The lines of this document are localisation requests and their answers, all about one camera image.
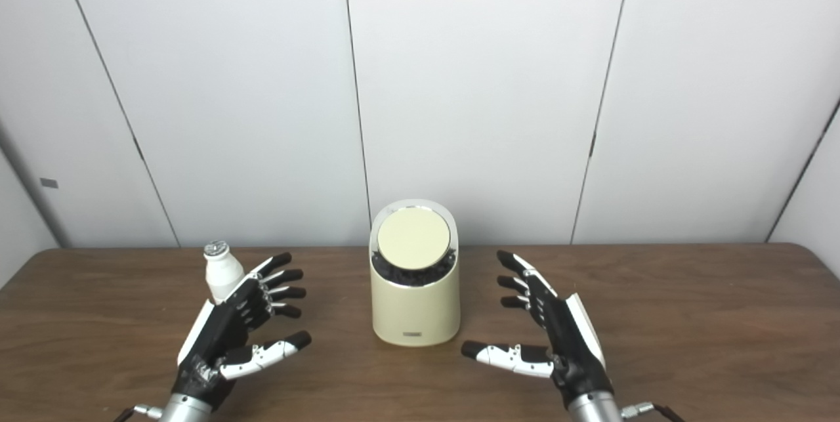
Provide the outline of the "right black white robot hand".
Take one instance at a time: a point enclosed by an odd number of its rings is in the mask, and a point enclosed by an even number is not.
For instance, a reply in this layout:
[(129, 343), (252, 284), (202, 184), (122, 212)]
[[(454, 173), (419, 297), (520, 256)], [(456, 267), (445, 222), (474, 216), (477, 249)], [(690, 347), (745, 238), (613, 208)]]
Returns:
[(460, 348), (462, 356), (525, 376), (549, 378), (567, 409), (581, 397), (615, 395), (600, 343), (578, 294), (563, 299), (536, 267), (515, 253), (499, 249), (496, 258), (513, 272), (512, 276), (498, 276), (498, 285), (517, 291), (516, 295), (502, 297), (501, 305), (527, 311), (549, 344), (540, 347), (465, 341)]

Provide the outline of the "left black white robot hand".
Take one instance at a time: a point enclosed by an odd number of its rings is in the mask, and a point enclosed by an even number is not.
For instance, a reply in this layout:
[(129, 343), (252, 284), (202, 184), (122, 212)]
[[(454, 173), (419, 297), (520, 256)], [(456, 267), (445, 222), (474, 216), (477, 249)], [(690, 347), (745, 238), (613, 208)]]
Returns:
[(302, 299), (306, 290), (291, 282), (303, 270), (288, 269), (292, 255), (267, 259), (243, 276), (219, 303), (206, 302), (177, 358), (176, 380), (168, 411), (184, 411), (183, 420), (207, 419), (233, 391), (235, 383), (292, 356), (312, 343), (307, 331), (262, 344), (249, 343), (250, 333), (271, 318), (300, 318), (302, 311), (286, 299)]

